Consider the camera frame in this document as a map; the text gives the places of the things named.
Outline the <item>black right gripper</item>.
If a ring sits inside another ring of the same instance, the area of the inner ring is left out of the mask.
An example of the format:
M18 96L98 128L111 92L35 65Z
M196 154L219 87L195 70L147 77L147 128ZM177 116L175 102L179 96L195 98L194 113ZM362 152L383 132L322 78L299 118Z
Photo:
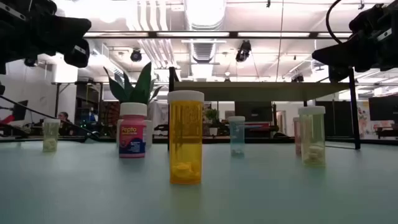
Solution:
M329 80L339 82L354 72L372 68L385 72L397 67L397 1L375 4L350 23L351 34L342 42L328 26L337 44L315 50L312 57L329 66Z

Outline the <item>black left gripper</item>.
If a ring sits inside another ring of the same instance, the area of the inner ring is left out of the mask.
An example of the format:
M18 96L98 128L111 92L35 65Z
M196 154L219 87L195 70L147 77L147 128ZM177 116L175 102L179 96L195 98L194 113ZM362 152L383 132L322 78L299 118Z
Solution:
M2 75L6 74L6 64L16 60L35 67L40 54L60 53L71 66L88 65L90 46L83 36L91 21L60 17L56 12L56 3L49 0L1 0Z

